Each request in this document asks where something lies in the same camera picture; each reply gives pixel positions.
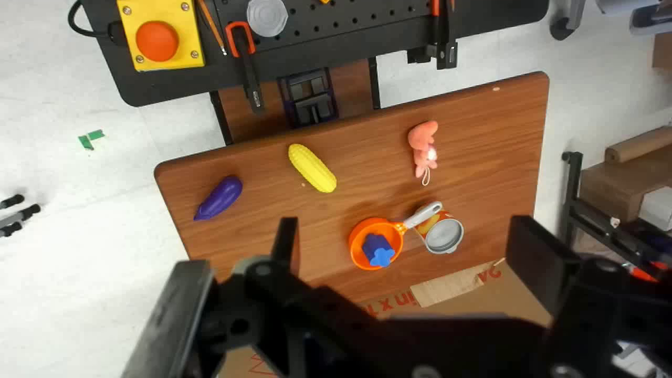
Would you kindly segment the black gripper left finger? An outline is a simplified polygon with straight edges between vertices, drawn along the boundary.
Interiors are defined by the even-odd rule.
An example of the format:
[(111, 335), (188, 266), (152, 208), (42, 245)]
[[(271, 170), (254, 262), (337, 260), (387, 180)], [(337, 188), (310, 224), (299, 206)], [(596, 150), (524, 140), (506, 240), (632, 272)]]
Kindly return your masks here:
[(276, 235), (271, 247), (271, 258), (287, 269), (289, 273), (298, 272), (299, 265), (299, 232), (298, 218), (281, 218), (276, 226)]

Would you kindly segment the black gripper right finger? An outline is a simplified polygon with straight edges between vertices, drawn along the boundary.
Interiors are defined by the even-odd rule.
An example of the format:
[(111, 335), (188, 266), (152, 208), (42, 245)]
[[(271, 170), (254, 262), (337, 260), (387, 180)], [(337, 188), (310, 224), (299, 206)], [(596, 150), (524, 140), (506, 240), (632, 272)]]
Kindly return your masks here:
[(512, 217), (506, 262), (538, 302), (555, 316), (581, 258), (535, 218)]

